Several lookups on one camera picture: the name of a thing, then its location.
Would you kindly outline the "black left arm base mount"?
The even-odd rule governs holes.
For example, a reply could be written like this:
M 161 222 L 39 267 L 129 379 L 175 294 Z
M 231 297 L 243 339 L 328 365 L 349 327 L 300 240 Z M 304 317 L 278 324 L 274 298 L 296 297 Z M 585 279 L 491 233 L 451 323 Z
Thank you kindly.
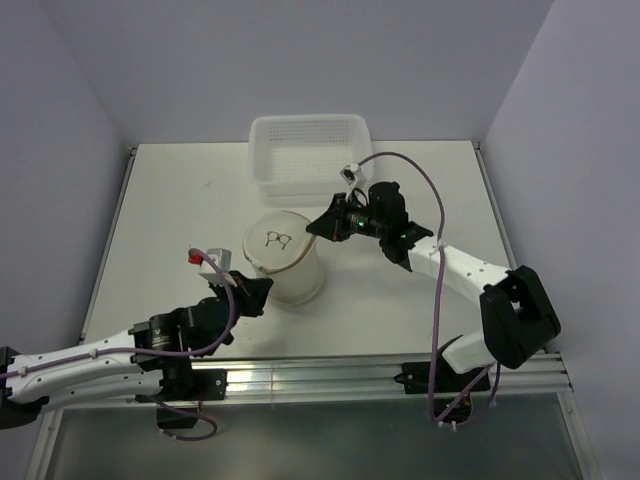
M 197 437 L 182 435 L 180 431 L 192 430 L 202 422 L 211 428 L 204 437 L 214 436 L 218 425 L 204 414 L 204 403 L 224 400 L 226 388 L 225 369 L 195 370 L 178 382 L 160 380 L 158 393 L 136 394 L 134 398 L 137 403 L 156 407 L 156 424 L 162 434 L 182 441 L 196 441 Z

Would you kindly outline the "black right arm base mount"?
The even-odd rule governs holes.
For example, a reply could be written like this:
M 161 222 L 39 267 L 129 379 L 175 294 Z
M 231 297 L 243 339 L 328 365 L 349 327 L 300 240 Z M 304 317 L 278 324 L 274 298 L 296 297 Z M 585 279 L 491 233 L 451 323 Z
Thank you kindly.
M 401 372 L 393 377 L 393 380 L 402 385 L 404 393 L 407 395 L 418 395 L 428 393 L 430 362 L 405 362 L 401 365 Z M 455 397 L 483 371 L 476 368 L 465 374 L 457 374 L 444 361 L 439 359 L 436 365 L 434 393 L 449 394 L 449 397 L 434 400 L 434 414 L 436 416 L 444 412 Z M 489 392 L 491 382 L 489 376 L 485 374 L 471 391 L 457 404 L 448 414 L 445 422 L 464 422 L 471 418 L 473 413 L 472 392 Z

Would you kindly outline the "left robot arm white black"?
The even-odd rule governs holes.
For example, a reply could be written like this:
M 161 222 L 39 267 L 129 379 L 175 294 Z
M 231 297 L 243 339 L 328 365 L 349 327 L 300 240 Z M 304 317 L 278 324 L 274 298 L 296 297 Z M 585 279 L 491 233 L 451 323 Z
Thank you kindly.
M 184 399 L 195 386 L 193 359 L 231 344 L 240 318 L 263 315 L 272 286 L 268 278 L 232 270 L 211 284 L 212 296 L 103 340 L 31 355 L 2 347 L 2 429 L 28 425 L 44 411 L 91 397 Z

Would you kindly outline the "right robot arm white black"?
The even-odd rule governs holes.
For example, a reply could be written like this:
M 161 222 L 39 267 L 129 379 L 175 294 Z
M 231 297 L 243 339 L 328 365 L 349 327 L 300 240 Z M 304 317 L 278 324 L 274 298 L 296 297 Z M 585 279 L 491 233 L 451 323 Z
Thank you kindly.
M 480 260 L 437 240 L 435 233 L 412 221 L 396 182 L 379 182 L 367 200 L 337 193 L 328 209 L 306 228 L 331 242 L 353 235 L 375 238 L 384 256 L 412 273 L 436 280 L 471 301 L 480 311 L 481 327 L 441 348 L 433 365 L 435 383 L 452 390 L 468 372 L 500 364 L 517 369 L 561 332 L 538 274 Z

